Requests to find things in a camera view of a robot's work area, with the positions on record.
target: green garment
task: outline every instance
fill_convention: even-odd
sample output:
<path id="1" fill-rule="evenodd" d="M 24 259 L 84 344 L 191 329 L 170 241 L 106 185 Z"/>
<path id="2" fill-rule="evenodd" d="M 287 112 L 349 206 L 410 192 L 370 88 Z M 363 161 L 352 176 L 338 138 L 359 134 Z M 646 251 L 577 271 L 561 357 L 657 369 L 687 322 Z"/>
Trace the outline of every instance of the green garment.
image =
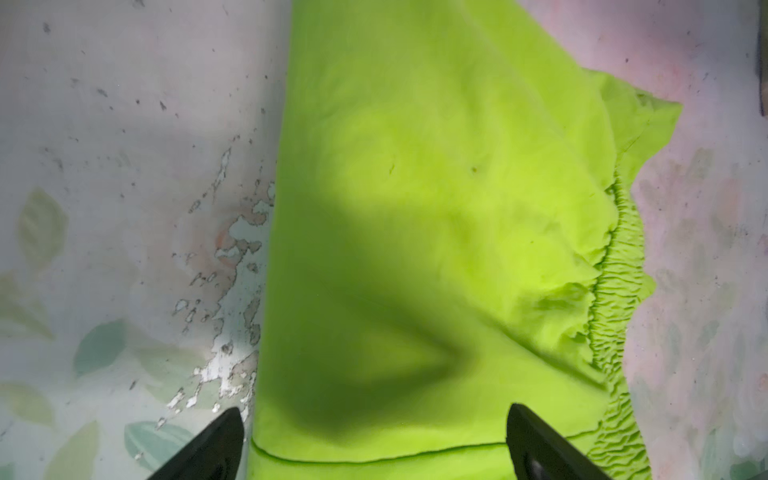
<path id="1" fill-rule="evenodd" d="M 506 0 L 296 0 L 250 478 L 514 478 L 521 402 L 650 478 L 635 174 L 680 107 Z"/>

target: lime green fabric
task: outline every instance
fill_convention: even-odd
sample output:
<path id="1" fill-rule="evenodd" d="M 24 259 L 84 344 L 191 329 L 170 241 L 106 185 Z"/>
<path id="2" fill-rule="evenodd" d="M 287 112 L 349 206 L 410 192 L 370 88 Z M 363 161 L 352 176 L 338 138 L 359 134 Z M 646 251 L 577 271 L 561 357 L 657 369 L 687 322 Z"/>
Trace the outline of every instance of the lime green fabric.
<path id="1" fill-rule="evenodd" d="M 250 477 L 514 478 L 512 402 L 650 478 L 629 187 L 680 108 L 506 0 L 296 0 Z"/>

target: worn table surface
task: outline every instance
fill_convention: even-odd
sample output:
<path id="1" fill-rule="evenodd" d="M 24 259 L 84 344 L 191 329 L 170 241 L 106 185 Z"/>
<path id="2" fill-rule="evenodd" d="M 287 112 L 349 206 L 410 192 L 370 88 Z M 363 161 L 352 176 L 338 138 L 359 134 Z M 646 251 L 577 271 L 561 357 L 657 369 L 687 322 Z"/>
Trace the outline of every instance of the worn table surface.
<path id="1" fill-rule="evenodd" d="M 585 67 L 685 105 L 633 189 L 658 288 L 625 370 L 656 478 L 746 478 L 768 451 L 757 2 L 523 3 Z M 0 5 L 1 480 L 138 480 L 250 414 L 289 20 Z"/>

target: table surface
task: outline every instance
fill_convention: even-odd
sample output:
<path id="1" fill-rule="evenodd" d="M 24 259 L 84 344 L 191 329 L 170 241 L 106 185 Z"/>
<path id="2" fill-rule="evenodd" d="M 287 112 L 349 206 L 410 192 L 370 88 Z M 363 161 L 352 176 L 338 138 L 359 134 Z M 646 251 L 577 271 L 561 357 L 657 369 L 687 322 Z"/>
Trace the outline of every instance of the table surface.
<path id="1" fill-rule="evenodd" d="M 633 187 L 658 286 L 625 372 L 655 478 L 753 475 L 757 1 L 522 3 L 583 66 L 684 104 Z M 289 24 L 283 0 L 0 4 L 0 480 L 138 480 L 220 410 L 250 423 Z"/>

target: folded cloth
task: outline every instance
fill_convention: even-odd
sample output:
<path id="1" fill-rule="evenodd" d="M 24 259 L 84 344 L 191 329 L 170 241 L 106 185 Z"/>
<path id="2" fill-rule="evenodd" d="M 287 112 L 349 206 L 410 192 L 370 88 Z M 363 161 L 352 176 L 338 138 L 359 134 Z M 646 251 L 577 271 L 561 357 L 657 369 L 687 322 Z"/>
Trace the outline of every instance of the folded cloth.
<path id="1" fill-rule="evenodd" d="M 524 403 L 650 478 L 629 194 L 680 107 L 508 0 L 296 0 L 250 478 L 514 478 Z"/>

